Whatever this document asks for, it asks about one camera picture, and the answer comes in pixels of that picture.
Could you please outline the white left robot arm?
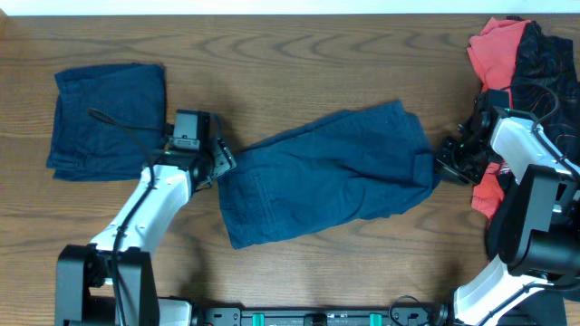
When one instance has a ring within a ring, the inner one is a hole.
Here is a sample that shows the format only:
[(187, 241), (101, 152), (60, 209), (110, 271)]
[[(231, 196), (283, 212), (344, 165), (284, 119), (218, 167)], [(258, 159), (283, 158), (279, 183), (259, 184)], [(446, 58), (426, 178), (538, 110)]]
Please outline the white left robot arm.
[(178, 211), (234, 168), (220, 137), (175, 139), (150, 156), (139, 184), (87, 245), (68, 244), (56, 266), (57, 325), (200, 325), (186, 299), (160, 297), (152, 258)]

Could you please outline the dark blue denim shorts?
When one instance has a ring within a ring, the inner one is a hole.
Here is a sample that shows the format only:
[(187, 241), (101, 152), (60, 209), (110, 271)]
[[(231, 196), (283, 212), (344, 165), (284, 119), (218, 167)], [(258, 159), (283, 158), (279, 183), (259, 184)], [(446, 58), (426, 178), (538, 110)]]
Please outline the dark blue denim shorts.
[(218, 181), (235, 249), (401, 215), (440, 182), (420, 120), (399, 101), (338, 111), (257, 142), (235, 160)]

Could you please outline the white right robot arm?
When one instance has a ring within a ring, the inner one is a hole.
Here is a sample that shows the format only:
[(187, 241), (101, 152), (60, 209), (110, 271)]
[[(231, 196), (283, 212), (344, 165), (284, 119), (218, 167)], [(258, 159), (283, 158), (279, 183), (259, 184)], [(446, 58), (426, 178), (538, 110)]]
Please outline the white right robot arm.
[(528, 112), (479, 108), (460, 132), (460, 139), (442, 145), (442, 170), (482, 185), (485, 167), (498, 159), (513, 182), (490, 225), (490, 262), (430, 316), (430, 324), (563, 324), (563, 311), (543, 297), (579, 288), (578, 166)]

